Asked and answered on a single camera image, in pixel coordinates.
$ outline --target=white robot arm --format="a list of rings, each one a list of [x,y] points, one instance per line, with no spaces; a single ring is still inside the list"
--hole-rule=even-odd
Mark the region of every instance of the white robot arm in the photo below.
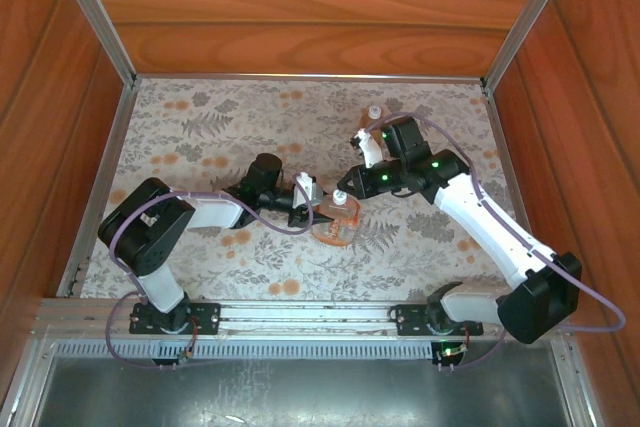
[[[577,308],[578,289],[532,255],[533,249],[579,279],[581,265],[570,253],[558,256],[522,229],[482,189],[481,202],[468,166],[444,150],[433,154],[412,118],[383,128],[394,160],[382,160],[380,147],[359,131],[352,139],[364,164],[352,168],[338,187],[359,199],[408,188],[458,222],[496,263],[507,285],[501,288],[462,283],[439,293],[448,325],[474,321],[502,324],[511,335],[531,343]],[[500,219],[489,212],[486,205]],[[527,248],[503,224],[531,245]]]
[[[226,198],[213,197],[217,194],[211,194],[212,198],[191,198],[188,193],[172,192],[159,179],[150,178],[102,222],[100,240],[110,247],[114,244],[116,257],[128,268],[132,281],[139,284],[141,294],[155,309],[155,323],[164,332],[176,332],[184,325],[189,310],[189,298],[167,262],[185,229],[245,227],[255,220],[247,208],[254,213],[260,209],[287,213],[290,227],[308,225],[309,210],[300,189],[313,207],[322,202],[322,187],[303,172],[296,177],[299,188],[282,188],[277,185],[281,173],[278,157],[260,154],[247,175],[224,190],[222,197]],[[144,213],[136,217],[141,209],[145,209]],[[331,220],[313,215],[314,224]]]

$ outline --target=clear plastic container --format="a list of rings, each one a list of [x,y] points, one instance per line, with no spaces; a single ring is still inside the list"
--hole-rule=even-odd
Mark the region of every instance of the clear plastic container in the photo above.
[[[358,125],[358,128],[366,129],[376,120],[378,120],[382,115],[382,107],[380,107],[379,105],[372,105],[363,112],[362,117],[360,117],[360,124]],[[380,129],[372,130],[371,137],[373,137],[378,145],[382,146],[382,131]]]
[[[353,241],[360,221],[360,204],[354,198],[336,189],[331,197],[325,197],[317,212],[335,220],[314,225],[311,232],[316,239],[337,247],[347,246]]]

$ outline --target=cable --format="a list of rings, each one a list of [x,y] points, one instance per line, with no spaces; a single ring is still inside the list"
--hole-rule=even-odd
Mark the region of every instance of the cable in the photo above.
[[[203,365],[210,365],[210,364],[221,362],[220,359],[212,359],[212,360],[203,360],[198,362],[183,362],[183,363],[176,362],[171,365],[156,365],[156,364],[150,365],[150,364],[141,364],[139,362],[134,362],[118,354],[116,352],[116,349],[113,347],[113,343],[111,342],[111,328],[113,327],[113,323],[115,322],[116,313],[118,309],[122,307],[122,304],[124,303],[124,301],[127,300],[129,297],[133,297],[134,295],[137,295],[137,294],[138,294],[138,291],[133,290],[131,292],[126,293],[122,297],[120,297],[120,299],[118,299],[118,301],[113,306],[113,309],[111,309],[111,312],[109,313],[109,317],[107,318],[107,326],[104,331],[104,340],[107,343],[107,350],[115,360],[125,365],[128,365],[129,367],[135,367],[136,369],[158,370],[158,371],[166,371],[166,370],[173,371],[176,369],[184,369],[187,367],[196,367],[196,366],[199,367]],[[191,340],[189,340],[189,343],[185,347],[184,352],[187,352],[187,349],[189,349],[190,347],[191,349],[193,349],[193,347],[195,346],[197,336],[198,336],[198,333],[196,329],[194,331],[194,334],[191,336]]]
[[[309,199],[309,196],[307,195],[305,190],[302,188],[302,186],[298,182],[298,179],[297,179],[298,175],[299,174],[296,174],[293,177],[293,182],[294,182],[296,188],[299,189],[300,192],[302,193],[302,197],[304,198],[304,201],[307,204],[307,209],[309,211],[309,220],[307,222],[307,225],[304,226],[300,230],[286,230],[286,229],[281,229],[280,227],[278,227],[276,225],[273,225],[268,220],[265,220],[264,218],[262,218],[260,216],[260,214],[255,212],[251,207],[246,205],[244,202],[242,202],[241,200],[236,199],[235,197],[232,197],[231,195],[229,195],[227,193],[222,193],[222,192],[174,191],[174,192],[169,192],[167,194],[163,194],[163,195],[160,195],[158,197],[155,197],[155,198],[151,199],[150,201],[148,201],[148,202],[144,203],[143,205],[141,205],[140,207],[138,207],[129,217],[127,217],[125,219],[125,221],[120,225],[120,227],[118,227],[118,229],[116,230],[116,233],[114,234],[113,238],[111,239],[111,243],[109,244],[109,257],[111,257],[111,260],[113,261],[113,263],[115,263],[118,267],[120,267],[122,270],[124,270],[125,273],[129,276],[129,279],[136,286],[136,289],[138,290],[138,293],[140,294],[141,302],[143,304],[146,304],[147,301],[148,301],[148,298],[147,298],[147,294],[144,291],[144,288],[142,287],[142,285],[140,284],[140,282],[136,278],[136,276],[133,273],[133,271],[131,270],[131,268],[129,268],[129,266],[127,264],[122,262],[118,258],[118,256],[116,255],[116,246],[118,245],[118,241],[120,240],[120,237],[122,237],[122,234],[127,229],[127,227],[129,227],[129,225],[131,225],[138,217],[140,217],[140,215],[145,213],[149,208],[153,207],[154,205],[159,204],[160,202],[162,202],[164,200],[171,199],[171,198],[174,198],[174,197],[188,197],[188,198],[192,198],[192,199],[223,199],[223,200],[228,200],[230,202],[233,202],[234,204],[239,205],[244,210],[249,212],[253,217],[255,217],[256,220],[262,222],[264,225],[266,225],[270,229],[275,230],[276,232],[279,232],[281,234],[287,234],[287,235],[301,235],[301,234],[304,234],[305,232],[307,232],[313,225],[313,205],[311,204],[311,200]]]
[[[469,333],[469,327],[467,327],[467,323],[464,324],[464,345],[468,349],[469,344],[471,343],[471,334]]]
[[[608,325],[607,326],[579,326],[579,325],[573,326],[571,324],[558,324],[559,328],[570,329],[575,332],[608,333],[608,332],[616,332],[624,327],[626,323],[626,318],[624,316],[624,313],[618,308],[617,305],[615,305],[609,299],[604,297],[602,294],[596,292],[592,288],[585,285],[583,282],[580,282],[578,279],[576,279],[572,275],[562,270],[559,266],[557,266],[553,262],[553,260],[548,259],[543,254],[541,254],[536,249],[534,249],[533,244],[529,243],[524,237],[522,237],[518,233],[518,231],[513,229],[513,227],[511,227],[502,217],[500,217],[500,215],[498,215],[498,213],[493,209],[493,207],[491,207],[491,205],[489,204],[489,202],[487,202],[487,199],[485,198],[485,195],[482,191],[482,187],[480,187],[480,180],[478,179],[478,173],[477,173],[475,164],[473,163],[473,160],[471,160],[471,157],[467,155],[467,153],[464,151],[462,146],[446,130],[444,130],[442,127],[440,127],[438,124],[436,124],[432,120],[429,120],[425,116],[417,114],[415,112],[396,112],[376,120],[373,124],[367,127],[365,131],[371,132],[372,130],[375,130],[376,128],[380,127],[383,123],[388,122],[389,120],[400,118],[400,117],[413,117],[415,119],[418,119],[424,122],[427,125],[430,125],[434,129],[436,129],[438,132],[440,132],[451,143],[451,145],[455,147],[455,149],[460,153],[462,158],[469,165],[469,169],[471,171],[471,184],[473,185],[473,190],[476,194],[476,197],[478,198],[478,201],[484,206],[485,209],[487,209],[489,214],[491,214],[491,216],[507,232],[509,232],[518,242],[520,242],[520,244],[522,244],[522,246],[525,249],[530,251],[532,255],[534,255],[538,260],[543,262],[547,267],[549,267],[555,273],[560,275],[567,282],[570,282],[571,284],[576,286],[578,289],[582,290],[583,292],[587,293],[588,295],[596,299],[601,304],[608,307],[618,317],[618,323],[614,326],[608,326]]]
[[[486,354],[481,355],[477,359],[474,359],[471,362],[467,362],[466,364],[456,365],[455,367],[452,365],[451,366],[451,372],[457,372],[458,370],[468,369],[470,367],[474,367],[474,366],[476,366],[478,364],[481,364],[482,362],[490,359],[491,357],[496,355],[498,350],[500,350],[500,348],[503,346],[504,339],[505,339],[506,336],[507,336],[507,329],[503,329],[502,330],[502,334],[498,338],[498,341],[493,345],[493,347],[491,347],[489,349],[489,351]]]
[[[162,365],[146,365],[146,364],[140,364],[138,362],[133,362],[131,360],[128,360],[128,359],[122,357],[121,355],[119,355],[115,351],[115,349],[113,348],[113,345],[111,343],[111,327],[113,326],[113,322],[115,320],[116,311],[120,308],[120,306],[123,304],[123,302],[127,298],[132,297],[132,296],[134,296],[136,294],[138,294],[138,296],[140,297],[140,301],[143,304],[146,304],[148,302],[147,294],[145,293],[142,285],[140,285],[140,282],[138,282],[138,279],[136,278],[135,274],[133,273],[133,271],[129,268],[129,266],[127,264],[125,264],[124,262],[122,262],[118,258],[118,256],[116,255],[116,252],[115,252],[115,248],[116,248],[116,245],[118,244],[118,241],[120,240],[120,237],[122,237],[122,234],[124,233],[124,231],[127,229],[127,227],[129,227],[129,225],[131,225],[131,223],[135,219],[140,217],[140,215],[142,215],[144,212],[146,212],[147,209],[149,209],[150,207],[153,207],[154,205],[159,204],[160,202],[162,202],[164,200],[171,199],[171,198],[174,198],[174,197],[188,197],[188,198],[192,198],[192,199],[223,199],[223,200],[228,200],[228,201],[231,201],[231,202],[239,205],[244,210],[249,212],[249,214],[251,214],[253,217],[255,217],[256,220],[262,222],[264,225],[266,225],[270,229],[275,230],[276,232],[279,232],[281,234],[286,234],[286,235],[301,235],[301,234],[304,234],[305,232],[307,232],[313,226],[313,205],[311,204],[311,199],[307,195],[306,191],[304,190],[304,188],[298,182],[298,175],[299,174],[294,175],[293,182],[295,184],[295,187],[298,190],[300,190],[300,193],[302,194],[302,197],[304,198],[304,201],[305,201],[305,203],[307,205],[307,210],[309,211],[309,220],[307,221],[307,225],[305,225],[300,230],[281,229],[280,227],[278,227],[278,226],[272,224],[271,222],[269,222],[268,220],[265,220],[264,218],[262,218],[260,216],[260,214],[255,212],[251,207],[246,205],[244,202],[236,199],[235,197],[232,197],[229,194],[220,193],[220,192],[186,192],[186,191],[169,192],[167,194],[160,195],[158,197],[155,197],[155,198],[151,199],[150,201],[146,202],[145,204],[143,204],[142,206],[137,208],[129,217],[127,217],[125,219],[125,221],[122,223],[122,225],[120,225],[120,227],[118,227],[118,229],[116,230],[116,233],[114,234],[113,238],[111,239],[111,243],[109,244],[109,256],[111,257],[111,260],[118,267],[120,267],[122,270],[124,270],[126,272],[126,274],[129,276],[129,278],[131,279],[133,284],[136,286],[137,290],[129,292],[129,293],[125,294],[123,297],[121,297],[115,303],[115,305],[113,306],[113,309],[111,309],[111,312],[109,313],[109,317],[107,319],[107,325],[106,325],[106,328],[105,328],[105,340],[106,340],[106,343],[107,343],[107,350],[109,351],[111,356],[114,359],[116,359],[116,360],[118,360],[118,361],[120,361],[120,362],[122,362],[124,364],[127,364],[127,365],[129,365],[131,367],[140,368],[140,369],[162,370],[162,367],[163,367]],[[192,337],[193,345],[195,345],[195,339],[196,338],[197,338],[197,326],[195,327],[194,336]],[[199,366],[199,365],[210,364],[210,363],[212,363],[212,362],[209,361],[209,362],[173,364],[172,368],[175,370],[177,368],[184,368],[184,367],[189,367],[189,366],[192,366],[192,365],[198,365]]]
[[[416,195],[417,193],[418,192],[409,192],[408,194],[398,194],[396,192],[391,192],[391,195],[398,199],[408,199],[409,197],[411,197],[412,195]]]
[[[187,344],[184,349],[184,356],[190,358],[193,355],[193,349],[196,347],[196,342],[198,340],[198,322],[196,321],[197,317],[191,317],[191,325],[193,325],[193,333],[191,334],[191,340]]]

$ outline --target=patterned fabric surface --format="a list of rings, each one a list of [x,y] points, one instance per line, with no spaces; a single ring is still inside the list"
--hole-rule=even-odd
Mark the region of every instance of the patterned fabric surface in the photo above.
[[[477,85],[168,79],[141,85],[106,214],[151,176],[178,189],[231,185],[261,152],[283,160],[286,179],[304,170],[330,192],[362,162],[348,140],[371,104],[418,111],[453,133],[477,163],[484,188],[513,214]],[[447,147],[432,129],[424,133],[433,151]],[[286,226],[284,214],[264,215]],[[277,234],[254,222],[239,231],[187,231],[169,263],[191,298],[418,301],[453,280],[503,282],[456,222],[422,197],[390,194],[361,203],[348,247],[322,244],[311,233]],[[119,297],[129,290],[97,242],[82,296]]]

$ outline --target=purple cable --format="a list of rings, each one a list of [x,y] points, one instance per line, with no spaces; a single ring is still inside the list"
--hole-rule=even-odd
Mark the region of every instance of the purple cable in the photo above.
[[[190,197],[192,199],[223,199],[223,200],[228,200],[230,202],[233,202],[234,204],[239,205],[244,210],[249,212],[253,217],[255,217],[256,220],[262,222],[264,225],[266,225],[270,229],[275,230],[276,232],[279,232],[281,234],[286,234],[286,235],[301,235],[301,234],[304,234],[305,232],[307,232],[313,226],[313,205],[311,204],[311,199],[309,199],[309,196],[305,192],[304,188],[298,182],[298,175],[299,174],[294,175],[293,182],[294,182],[296,188],[298,190],[300,190],[300,193],[302,194],[302,197],[304,198],[304,201],[307,204],[307,210],[309,212],[309,220],[307,221],[307,225],[305,225],[300,230],[282,229],[282,228],[272,224],[268,220],[263,219],[255,210],[253,210],[251,207],[246,205],[244,202],[236,199],[235,197],[232,197],[229,194],[223,194],[223,193],[220,193],[220,192],[187,192],[187,191],[169,192],[167,194],[159,195],[158,197],[155,197],[155,198],[151,199],[150,201],[148,201],[145,204],[143,204],[140,207],[138,207],[129,217],[127,217],[125,219],[125,221],[122,223],[122,225],[120,225],[120,227],[118,227],[118,229],[116,230],[116,233],[114,234],[113,238],[111,239],[111,243],[109,244],[109,257],[111,257],[111,260],[118,267],[120,267],[122,270],[124,270],[126,272],[126,274],[129,276],[129,279],[135,285],[137,291],[129,292],[124,297],[122,297],[120,300],[118,300],[116,302],[116,304],[113,306],[113,309],[111,310],[111,313],[109,314],[109,318],[107,319],[107,326],[105,328],[105,340],[107,341],[107,349],[109,350],[109,353],[113,356],[113,358],[116,359],[116,360],[119,360],[121,362],[124,362],[125,364],[130,365],[132,367],[138,367],[138,368],[147,369],[147,370],[162,370],[162,366],[144,365],[144,364],[138,364],[137,362],[131,362],[130,360],[127,360],[124,357],[120,356],[115,351],[113,346],[111,345],[111,327],[112,327],[113,322],[115,320],[116,310],[122,305],[122,303],[127,298],[135,295],[136,293],[139,295],[140,301],[143,304],[146,304],[148,302],[147,294],[145,293],[144,289],[142,288],[142,285],[140,285],[140,282],[138,282],[138,279],[136,278],[136,276],[133,273],[133,271],[129,268],[129,266],[127,264],[122,262],[118,258],[118,256],[116,255],[116,245],[118,244],[118,241],[120,240],[120,237],[122,237],[122,234],[127,229],[127,227],[129,227],[137,218],[139,218],[149,208],[153,207],[156,204],[159,204],[160,202],[162,202],[164,200],[171,199],[171,198],[174,198],[174,197]],[[174,369],[183,368],[185,366],[190,366],[190,365],[204,365],[204,364],[207,364],[207,363],[210,363],[210,362],[197,362],[197,363],[194,363],[194,364],[190,364],[190,363],[178,364],[178,365],[175,365],[173,368]]]
[[[129,266],[124,262],[122,262],[116,255],[116,245],[118,245],[118,241],[120,240],[120,237],[122,237],[122,234],[127,229],[127,227],[129,227],[138,217],[140,217],[144,212],[146,212],[149,208],[153,207],[154,205],[159,204],[163,200],[171,199],[174,197],[191,197],[193,199],[223,199],[239,205],[244,210],[249,212],[252,216],[254,216],[256,220],[262,222],[264,225],[266,225],[270,229],[275,230],[276,232],[279,232],[281,234],[287,234],[287,235],[301,235],[307,232],[313,225],[313,206],[311,205],[311,200],[309,199],[309,196],[307,195],[305,190],[302,188],[302,186],[298,183],[297,176],[298,174],[294,176],[293,181],[296,187],[302,193],[302,197],[304,198],[304,201],[307,204],[307,210],[309,211],[309,221],[307,222],[307,225],[301,230],[281,229],[280,227],[273,225],[271,222],[260,217],[260,215],[257,212],[255,212],[253,209],[251,209],[247,204],[236,199],[235,197],[232,197],[229,194],[223,194],[220,192],[174,191],[174,192],[169,192],[168,194],[163,194],[151,199],[150,201],[138,207],[129,217],[125,219],[125,221],[122,223],[122,225],[120,225],[120,227],[118,227],[118,229],[116,230],[116,233],[111,239],[111,243],[109,244],[109,257],[111,257],[111,260],[118,267],[120,267],[122,270],[126,272],[131,282],[136,286],[136,289],[140,294],[140,300],[142,301],[143,304],[146,304],[148,299],[144,289],[142,288],[142,285],[140,285],[140,282],[138,282],[138,279],[136,278],[133,271],[129,268]]]
[[[531,251],[531,253],[538,260],[542,261],[547,267],[549,267],[555,273],[560,275],[567,282],[570,282],[571,284],[575,285],[578,289],[582,290],[583,292],[587,293],[588,295],[590,295],[591,297],[596,299],[601,304],[603,304],[606,307],[608,307],[618,317],[618,323],[616,325],[613,325],[613,326],[608,326],[608,325],[607,326],[579,326],[579,325],[578,326],[574,326],[574,325],[571,325],[571,324],[558,324],[559,328],[570,329],[570,330],[573,330],[575,332],[608,333],[608,332],[616,332],[616,331],[618,331],[618,330],[620,330],[620,329],[622,329],[624,327],[624,325],[626,323],[626,318],[624,316],[624,313],[618,308],[617,305],[615,305],[609,299],[604,297],[602,294],[596,292],[592,288],[590,288],[587,285],[585,285],[584,283],[580,282],[578,279],[576,279],[572,275],[570,275],[567,272],[565,272],[564,270],[562,270],[559,266],[554,264],[551,259],[546,258],[540,252],[538,252],[537,250],[533,249],[533,244],[529,243],[515,229],[513,229],[502,217],[500,217],[500,215],[498,215],[498,213],[493,209],[493,207],[491,207],[491,205],[487,202],[487,199],[485,198],[485,195],[484,195],[484,193],[482,191],[482,188],[480,187],[480,180],[478,179],[478,173],[476,171],[475,164],[471,160],[471,157],[469,157],[466,154],[466,152],[464,152],[462,146],[446,130],[444,130],[442,127],[440,127],[438,124],[436,124],[432,120],[429,120],[426,117],[424,117],[423,115],[417,114],[415,112],[396,112],[396,113],[387,115],[387,116],[382,117],[382,118],[378,119],[377,121],[375,121],[373,124],[371,124],[365,130],[367,132],[370,132],[370,131],[375,130],[376,128],[378,128],[383,123],[385,123],[385,122],[387,122],[389,120],[392,120],[392,119],[399,118],[399,117],[413,117],[413,118],[416,118],[416,119],[424,122],[425,124],[430,125],[434,129],[436,129],[438,132],[440,132],[451,143],[451,145],[453,145],[455,147],[455,149],[460,153],[460,155],[464,158],[464,160],[467,162],[467,164],[469,164],[469,169],[471,171],[471,184],[473,185],[473,190],[476,193],[476,196],[478,197],[478,201],[484,206],[485,209],[487,209],[489,214],[491,214],[491,216],[507,232],[509,232],[518,242],[520,242],[520,244],[522,244],[522,246],[525,249]]]
[[[111,328],[113,327],[113,323],[115,321],[116,318],[116,312],[118,311],[118,309],[122,306],[122,304],[124,303],[124,301],[126,299],[128,299],[129,297],[133,297],[134,295],[137,295],[138,291],[134,290],[131,291],[127,294],[125,294],[124,296],[122,296],[120,299],[118,299],[118,301],[116,302],[116,304],[113,306],[113,309],[111,309],[111,313],[109,314],[109,317],[107,319],[107,327],[104,331],[104,338],[105,341],[107,343],[107,350],[109,351],[109,353],[111,354],[111,356],[116,359],[119,362],[122,362],[123,364],[126,364],[130,367],[135,367],[136,369],[142,369],[142,370],[158,370],[158,371],[174,371],[177,369],[184,369],[187,367],[196,367],[196,366],[202,366],[202,365],[211,365],[211,364],[217,364],[220,362],[224,362],[224,360],[221,359],[213,359],[213,360],[206,360],[206,361],[199,361],[199,362],[185,362],[182,364],[172,364],[172,365],[155,365],[155,364],[141,364],[138,362],[133,362],[125,357],[122,357],[120,354],[118,354],[116,352],[116,349],[113,347],[113,344],[111,342]]]

